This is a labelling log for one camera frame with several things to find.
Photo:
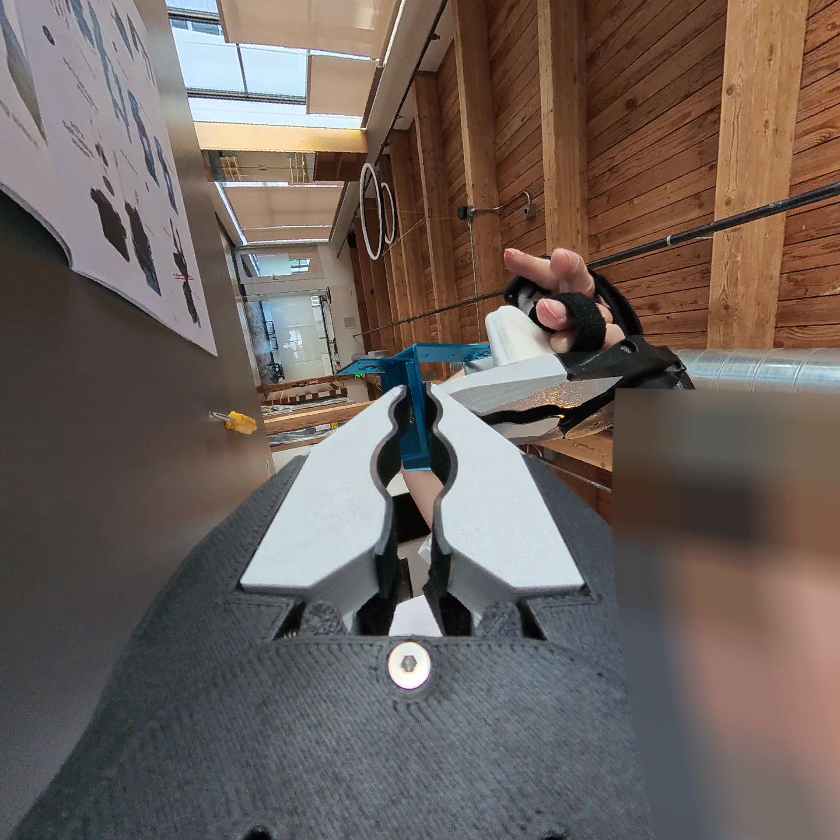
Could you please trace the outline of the silver air duct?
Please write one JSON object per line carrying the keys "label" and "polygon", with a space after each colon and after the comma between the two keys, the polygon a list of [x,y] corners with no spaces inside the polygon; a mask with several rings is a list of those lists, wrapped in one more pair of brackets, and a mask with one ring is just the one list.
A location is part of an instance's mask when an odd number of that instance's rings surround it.
{"label": "silver air duct", "polygon": [[839,394],[838,349],[675,353],[698,391]]}

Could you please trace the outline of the blue metal bracket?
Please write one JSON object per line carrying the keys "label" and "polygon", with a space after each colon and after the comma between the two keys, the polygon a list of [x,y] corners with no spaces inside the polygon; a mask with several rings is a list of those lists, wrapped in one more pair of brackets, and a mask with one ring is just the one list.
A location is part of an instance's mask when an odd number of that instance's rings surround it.
{"label": "blue metal bracket", "polygon": [[393,356],[357,356],[338,375],[379,375],[383,392],[404,385],[411,393],[408,425],[402,433],[402,463],[406,469],[429,469],[425,385],[421,364],[466,363],[491,357],[487,343],[415,343]]}

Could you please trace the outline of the small beige roller blind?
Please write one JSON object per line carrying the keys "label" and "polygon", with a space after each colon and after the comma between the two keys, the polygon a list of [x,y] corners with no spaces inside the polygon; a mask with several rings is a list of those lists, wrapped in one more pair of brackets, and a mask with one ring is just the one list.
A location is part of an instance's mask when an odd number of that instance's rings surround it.
{"label": "small beige roller blind", "polygon": [[368,56],[309,51],[308,113],[363,117],[377,69],[377,59]]}

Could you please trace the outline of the printed wall poster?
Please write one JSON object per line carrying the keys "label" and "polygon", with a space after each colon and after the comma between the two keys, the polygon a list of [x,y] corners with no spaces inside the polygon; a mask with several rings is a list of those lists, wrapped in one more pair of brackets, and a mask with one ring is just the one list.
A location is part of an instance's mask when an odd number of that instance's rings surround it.
{"label": "printed wall poster", "polygon": [[1,2],[2,191],[70,268],[216,355],[134,2]]}

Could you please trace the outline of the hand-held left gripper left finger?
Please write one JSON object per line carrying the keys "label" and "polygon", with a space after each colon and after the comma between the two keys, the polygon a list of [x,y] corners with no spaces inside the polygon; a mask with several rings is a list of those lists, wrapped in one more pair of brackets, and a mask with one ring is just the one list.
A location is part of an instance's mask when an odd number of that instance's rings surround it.
{"label": "hand-held left gripper left finger", "polygon": [[399,385],[311,451],[240,578],[244,591],[328,602],[342,616],[376,598],[392,614],[400,564],[387,487],[405,427]]}

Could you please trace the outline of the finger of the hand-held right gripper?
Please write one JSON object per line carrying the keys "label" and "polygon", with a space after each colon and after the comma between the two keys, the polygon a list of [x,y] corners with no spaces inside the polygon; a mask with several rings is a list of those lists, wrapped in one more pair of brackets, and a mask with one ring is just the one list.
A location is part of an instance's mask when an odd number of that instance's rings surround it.
{"label": "finger of the hand-held right gripper", "polygon": [[540,406],[527,412],[507,412],[496,417],[496,431],[513,444],[537,444],[543,440],[577,439],[613,427],[614,406],[597,407],[592,414],[584,406]]}
{"label": "finger of the hand-held right gripper", "polygon": [[495,366],[449,381],[449,395],[479,417],[541,406],[574,408],[607,392],[615,375],[573,378],[556,354]]}

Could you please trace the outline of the metal conduit with box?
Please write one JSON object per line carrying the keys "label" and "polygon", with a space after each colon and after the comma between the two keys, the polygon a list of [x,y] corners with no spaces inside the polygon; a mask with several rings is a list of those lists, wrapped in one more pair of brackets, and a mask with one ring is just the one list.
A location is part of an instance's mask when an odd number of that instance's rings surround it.
{"label": "metal conduit with box", "polygon": [[498,214],[507,207],[519,203],[524,218],[532,219],[536,215],[536,206],[532,201],[530,192],[520,191],[514,197],[508,199],[506,202],[492,207],[476,207],[472,205],[463,205],[457,208],[457,218],[461,221],[470,221],[477,215],[483,214]]}

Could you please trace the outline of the black ceiling pipe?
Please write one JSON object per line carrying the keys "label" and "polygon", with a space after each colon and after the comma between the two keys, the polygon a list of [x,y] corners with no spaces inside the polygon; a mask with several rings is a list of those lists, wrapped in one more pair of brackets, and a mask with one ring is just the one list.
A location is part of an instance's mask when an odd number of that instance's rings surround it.
{"label": "black ceiling pipe", "polygon": [[[701,239],[708,239],[711,238],[714,234],[720,233],[724,230],[740,227],[745,224],[751,224],[760,221],[761,219],[764,219],[766,217],[787,214],[789,212],[794,211],[795,209],[807,207],[815,203],[821,203],[830,198],[835,198],[838,196],[839,182],[823,185],[817,187],[814,190],[804,192],[796,196],[790,196],[774,203],[766,204],[760,207],[755,207],[746,212],[719,219],[715,222],[705,224],[702,226],[693,227],[689,230],[677,234],[669,234],[666,237],[650,241],[644,245],[640,245],[634,248],[628,248],[617,252],[613,255],[593,260],[592,262],[586,265],[586,268],[589,271],[594,271],[609,265],[627,261],[629,259],[635,259],[641,256],[655,253],[663,249],[679,247],[689,242],[695,242]],[[485,301],[497,297],[505,297],[510,291],[512,291],[512,287],[513,282],[511,282],[507,287],[494,290],[484,295],[479,295],[473,298],[458,301],[457,303],[442,308],[426,311],[416,316],[409,316],[405,319],[387,323],[385,325],[382,325],[381,327],[376,327],[354,333],[353,337],[355,339],[361,338],[363,336],[377,333],[385,329],[390,329],[396,326],[402,326],[403,324],[408,324],[416,320],[431,318],[444,312],[467,307],[480,301]]]}

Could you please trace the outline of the large beige roller blind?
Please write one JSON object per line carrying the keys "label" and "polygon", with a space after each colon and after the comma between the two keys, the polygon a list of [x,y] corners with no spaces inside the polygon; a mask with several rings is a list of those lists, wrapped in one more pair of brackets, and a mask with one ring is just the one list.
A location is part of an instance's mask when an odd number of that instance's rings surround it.
{"label": "large beige roller blind", "polygon": [[227,41],[378,55],[398,2],[219,1]]}

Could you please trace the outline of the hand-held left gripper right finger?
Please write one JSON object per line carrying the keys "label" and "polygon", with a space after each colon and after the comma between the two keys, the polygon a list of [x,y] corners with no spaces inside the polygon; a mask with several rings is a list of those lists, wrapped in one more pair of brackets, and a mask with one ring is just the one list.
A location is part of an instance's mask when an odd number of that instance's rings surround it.
{"label": "hand-held left gripper right finger", "polygon": [[585,579],[523,453],[445,393],[427,385],[434,502],[427,600],[443,622],[453,596],[475,616],[499,602],[580,595]]}

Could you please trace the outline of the person's right hand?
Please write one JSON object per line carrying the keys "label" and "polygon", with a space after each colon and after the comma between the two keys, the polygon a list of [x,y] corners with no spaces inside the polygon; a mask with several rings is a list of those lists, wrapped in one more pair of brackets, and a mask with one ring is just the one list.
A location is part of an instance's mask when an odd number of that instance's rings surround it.
{"label": "person's right hand", "polygon": [[566,248],[557,248],[549,259],[542,259],[507,248],[503,260],[514,276],[525,277],[548,293],[547,297],[537,301],[536,313],[542,326],[551,330],[549,343],[553,352],[569,352],[578,331],[571,310],[563,302],[552,299],[559,293],[580,292],[596,301],[605,320],[604,350],[625,339],[624,331],[614,322],[612,311],[597,297],[594,278],[580,255]]}

